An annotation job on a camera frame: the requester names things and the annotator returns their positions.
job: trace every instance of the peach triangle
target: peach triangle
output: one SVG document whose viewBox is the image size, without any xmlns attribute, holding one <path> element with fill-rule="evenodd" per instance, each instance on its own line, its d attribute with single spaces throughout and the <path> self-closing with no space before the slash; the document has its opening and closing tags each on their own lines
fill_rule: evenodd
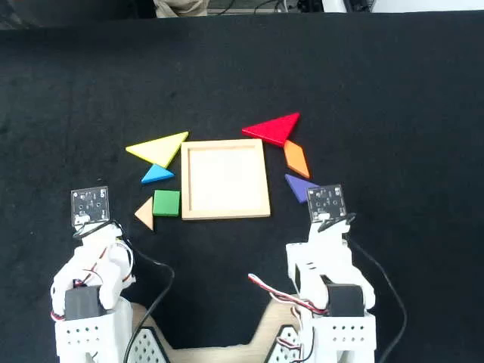
<svg viewBox="0 0 484 363">
<path fill-rule="evenodd" d="M 135 212 L 135 216 L 153 231 L 153 197 L 150 197 L 139 207 Z"/>
</svg>

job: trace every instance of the green square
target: green square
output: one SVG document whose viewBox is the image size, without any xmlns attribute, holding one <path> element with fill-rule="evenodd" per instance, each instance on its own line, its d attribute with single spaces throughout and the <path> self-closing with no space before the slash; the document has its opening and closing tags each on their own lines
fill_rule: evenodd
<svg viewBox="0 0 484 363">
<path fill-rule="evenodd" d="M 153 215 L 177 217 L 180 208 L 179 191 L 154 191 Z"/>
</svg>

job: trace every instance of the wooden base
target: wooden base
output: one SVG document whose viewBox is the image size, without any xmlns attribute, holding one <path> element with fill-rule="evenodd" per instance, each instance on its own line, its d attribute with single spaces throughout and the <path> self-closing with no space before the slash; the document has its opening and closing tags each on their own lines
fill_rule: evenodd
<svg viewBox="0 0 484 363">
<path fill-rule="evenodd" d="M 143 317 L 146 309 L 139 304 L 132 304 L 132 307 L 133 327 L 135 327 Z M 147 319 L 145 326 L 155 328 L 171 363 L 263 363 L 281 325 L 285 324 L 291 324 L 296 329 L 299 329 L 297 320 L 290 313 L 290 307 L 271 300 L 259 322 L 256 333 L 247 345 L 173 349 L 152 317 Z"/>
</svg>

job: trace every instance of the purple triangle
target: purple triangle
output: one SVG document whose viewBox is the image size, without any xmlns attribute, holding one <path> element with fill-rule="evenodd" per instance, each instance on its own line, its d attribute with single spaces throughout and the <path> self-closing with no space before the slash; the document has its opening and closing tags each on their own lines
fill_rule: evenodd
<svg viewBox="0 0 484 363">
<path fill-rule="evenodd" d="M 319 185 L 313 184 L 309 181 L 296 178 L 295 176 L 286 174 L 284 176 L 286 178 L 287 183 L 289 184 L 290 188 L 293 190 L 294 194 L 296 195 L 297 200 L 300 203 L 304 203 L 308 201 L 308 188 L 316 188 Z"/>
</svg>

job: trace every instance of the circuit board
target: circuit board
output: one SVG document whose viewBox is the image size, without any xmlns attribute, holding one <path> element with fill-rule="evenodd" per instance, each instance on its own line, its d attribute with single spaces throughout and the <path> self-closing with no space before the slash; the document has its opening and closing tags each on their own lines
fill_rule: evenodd
<svg viewBox="0 0 484 363">
<path fill-rule="evenodd" d="M 107 187 L 71 191 L 70 201 L 73 227 L 87 223 L 105 222 L 110 218 Z"/>
<path fill-rule="evenodd" d="M 325 185 L 308 189 L 308 207 L 311 223 L 346 215 L 341 185 Z"/>
</svg>

